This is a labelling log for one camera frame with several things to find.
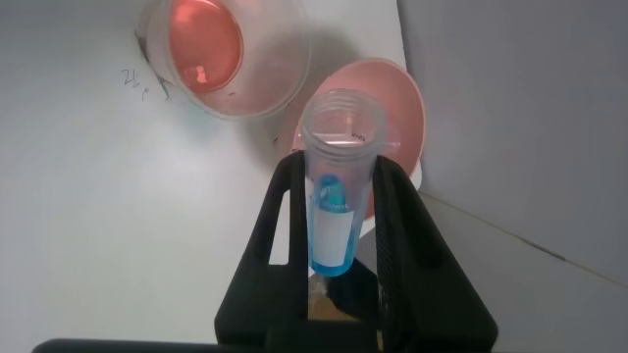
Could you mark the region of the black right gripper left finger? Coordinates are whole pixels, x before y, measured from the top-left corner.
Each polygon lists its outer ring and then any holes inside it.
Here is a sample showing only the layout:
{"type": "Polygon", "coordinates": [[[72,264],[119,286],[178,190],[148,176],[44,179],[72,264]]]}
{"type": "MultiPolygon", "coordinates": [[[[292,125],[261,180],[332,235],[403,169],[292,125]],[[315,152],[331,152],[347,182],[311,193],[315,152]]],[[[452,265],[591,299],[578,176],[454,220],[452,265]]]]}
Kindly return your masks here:
{"type": "Polygon", "coordinates": [[[305,158],[295,152],[277,165],[253,231],[214,320],[221,344],[263,346],[271,328],[307,318],[308,244],[305,158]],[[272,265],[279,214],[289,195],[288,262],[272,265]]]}

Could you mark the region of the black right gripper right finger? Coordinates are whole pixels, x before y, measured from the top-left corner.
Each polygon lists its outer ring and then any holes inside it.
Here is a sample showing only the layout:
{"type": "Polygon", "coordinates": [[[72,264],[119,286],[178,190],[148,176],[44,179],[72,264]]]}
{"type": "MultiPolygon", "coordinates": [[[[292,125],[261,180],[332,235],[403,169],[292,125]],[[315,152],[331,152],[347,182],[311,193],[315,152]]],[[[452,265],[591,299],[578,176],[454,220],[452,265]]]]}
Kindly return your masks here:
{"type": "Polygon", "coordinates": [[[409,177],[375,165],[380,321],[386,352],[490,352],[498,327],[409,177]]]}

